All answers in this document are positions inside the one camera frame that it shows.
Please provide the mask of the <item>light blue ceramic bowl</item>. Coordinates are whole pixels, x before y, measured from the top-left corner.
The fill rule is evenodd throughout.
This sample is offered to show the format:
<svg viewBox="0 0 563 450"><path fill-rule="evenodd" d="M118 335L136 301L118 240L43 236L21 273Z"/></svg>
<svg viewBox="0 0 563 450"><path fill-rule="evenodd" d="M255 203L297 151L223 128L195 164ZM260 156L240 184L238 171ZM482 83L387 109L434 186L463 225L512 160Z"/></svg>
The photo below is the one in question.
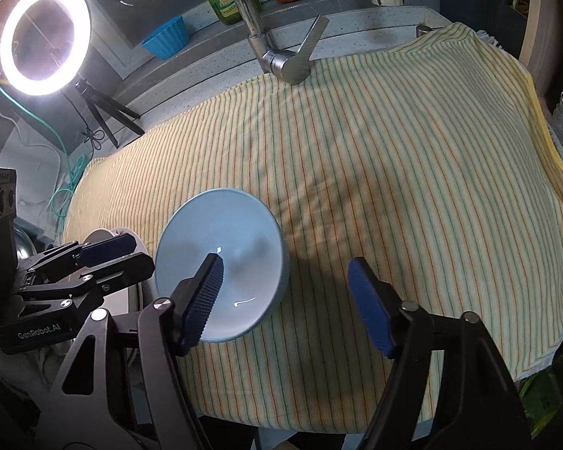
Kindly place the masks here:
<svg viewBox="0 0 563 450"><path fill-rule="evenodd" d="M223 261L223 282L201 340L218 344L248 333L280 302L290 256L267 206L233 188L201 192L170 218L155 255L156 291L170 296L209 254Z"/></svg>

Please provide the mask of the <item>pink floral white plate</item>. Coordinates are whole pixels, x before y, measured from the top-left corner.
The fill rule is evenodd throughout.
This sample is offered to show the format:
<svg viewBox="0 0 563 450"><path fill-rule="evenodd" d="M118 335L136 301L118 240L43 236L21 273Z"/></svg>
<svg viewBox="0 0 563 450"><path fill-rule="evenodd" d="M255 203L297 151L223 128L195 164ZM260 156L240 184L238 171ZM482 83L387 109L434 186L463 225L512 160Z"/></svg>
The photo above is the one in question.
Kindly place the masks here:
<svg viewBox="0 0 563 450"><path fill-rule="evenodd" d="M112 294L152 277L155 269L152 258L136 247L137 239L123 232L84 245L77 263L87 268L98 288Z"/></svg>

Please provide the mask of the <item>steel pot lid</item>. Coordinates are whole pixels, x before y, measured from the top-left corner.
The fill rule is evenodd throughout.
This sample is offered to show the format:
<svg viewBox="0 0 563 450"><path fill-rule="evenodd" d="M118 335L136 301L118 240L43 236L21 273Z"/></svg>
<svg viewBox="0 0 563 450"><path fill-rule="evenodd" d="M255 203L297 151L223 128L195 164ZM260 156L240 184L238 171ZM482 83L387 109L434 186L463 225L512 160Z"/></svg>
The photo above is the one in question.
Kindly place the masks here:
<svg viewBox="0 0 563 450"><path fill-rule="evenodd" d="M18 225L14 225L14 235L17 258L19 260L24 260L37 254L33 241L24 229L19 228Z"/></svg>

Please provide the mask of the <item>striped yellow cloth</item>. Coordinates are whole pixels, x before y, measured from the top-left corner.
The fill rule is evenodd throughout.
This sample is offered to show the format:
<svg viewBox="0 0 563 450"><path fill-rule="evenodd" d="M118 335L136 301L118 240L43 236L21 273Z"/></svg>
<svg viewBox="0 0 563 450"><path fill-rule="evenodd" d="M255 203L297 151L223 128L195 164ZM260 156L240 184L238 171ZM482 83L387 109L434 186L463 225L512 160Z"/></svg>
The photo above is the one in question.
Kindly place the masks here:
<svg viewBox="0 0 563 450"><path fill-rule="evenodd" d="M478 313L510 373L563 340L563 157L523 64L460 23L316 62L290 86L244 81L86 169L66 241L125 227L154 251L220 187L264 202L290 251L283 302L181 362L210 417L363 432L390 371L347 286L351 259L434 314Z"/></svg>

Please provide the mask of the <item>blue silicone cup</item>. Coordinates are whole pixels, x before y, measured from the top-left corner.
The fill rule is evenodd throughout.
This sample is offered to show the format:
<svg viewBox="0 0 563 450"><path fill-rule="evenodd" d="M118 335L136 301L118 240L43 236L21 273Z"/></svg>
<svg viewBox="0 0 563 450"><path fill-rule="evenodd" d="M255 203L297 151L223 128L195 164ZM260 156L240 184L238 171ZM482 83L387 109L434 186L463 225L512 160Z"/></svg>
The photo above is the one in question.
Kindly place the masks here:
<svg viewBox="0 0 563 450"><path fill-rule="evenodd" d="M142 41L141 46L158 59L167 61L184 49L189 42L184 18L178 15L153 31Z"/></svg>

